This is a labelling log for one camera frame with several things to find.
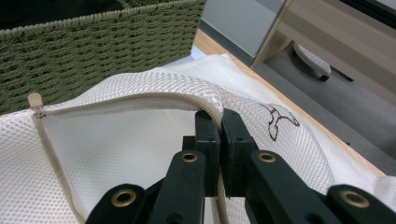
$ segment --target zipper slider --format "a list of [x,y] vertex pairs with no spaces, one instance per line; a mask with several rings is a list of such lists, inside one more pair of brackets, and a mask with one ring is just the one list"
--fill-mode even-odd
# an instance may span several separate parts
[[37,92],[32,92],[27,96],[27,100],[29,101],[30,107],[35,111],[35,116],[37,118],[43,118],[43,98]]

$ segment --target beige zipper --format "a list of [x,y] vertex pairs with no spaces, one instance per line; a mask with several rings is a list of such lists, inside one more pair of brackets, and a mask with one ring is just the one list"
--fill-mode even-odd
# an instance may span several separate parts
[[[41,119],[43,117],[45,117],[46,115],[62,114],[62,113],[72,112],[72,111],[76,111],[76,110],[80,110],[80,109],[89,109],[89,108],[99,106],[99,105],[119,103],[122,101],[129,101],[129,100],[133,100],[133,99],[147,98],[147,97],[177,98],[177,99],[181,99],[181,100],[190,102],[194,105],[197,105],[200,108],[202,108],[216,122],[218,129],[221,131],[221,114],[211,103],[209,103],[206,100],[203,100],[200,97],[191,96],[191,95],[182,94],[182,93],[174,93],[174,92],[138,93],[138,94],[131,95],[131,96],[125,96],[125,97],[121,97],[121,98],[117,98],[117,99],[113,99],[113,100],[93,103],[90,105],[78,105],[78,106],[74,106],[74,107],[53,110],[53,111],[43,110],[44,104],[43,104],[42,97],[39,93],[33,92],[33,93],[29,94],[29,96],[28,96],[29,105],[35,112],[34,113],[35,126],[36,126],[38,134],[41,138],[42,145],[43,145],[44,149],[46,149],[46,151],[48,152],[47,155],[49,157],[49,161],[50,161],[52,167],[54,168],[58,179],[61,182],[61,186],[64,189],[64,195],[66,197],[66,200],[69,202],[70,206],[72,207],[73,213],[75,214],[78,222],[85,223],[85,220],[81,216],[81,214],[77,211],[76,207],[73,204],[71,191],[70,191],[69,185],[67,183],[67,180],[65,179],[64,170],[62,169],[62,166],[60,165],[60,162],[57,159],[55,152],[50,144],[50,141],[45,133],[44,127],[41,123]],[[220,178],[220,180],[219,180],[219,197],[215,199],[217,210],[219,211],[219,223],[220,224],[228,224],[229,220],[228,220],[228,216],[227,216],[227,209],[225,206],[225,194],[223,194],[224,192],[223,192],[221,176],[219,178]]]

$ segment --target mesh laundry bag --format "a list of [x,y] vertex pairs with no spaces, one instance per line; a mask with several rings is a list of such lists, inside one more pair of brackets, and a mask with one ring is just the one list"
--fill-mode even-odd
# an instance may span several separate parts
[[[119,74],[74,100],[0,117],[0,222],[83,221],[109,189],[147,188],[163,178],[182,136],[194,135],[195,111],[220,128],[224,108],[238,112],[259,148],[281,155],[310,188],[326,193],[346,183],[396,210],[395,177],[374,175],[216,55]],[[274,127],[276,115],[285,119]],[[220,194],[205,205],[205,223],[248,223],[244,199]]]

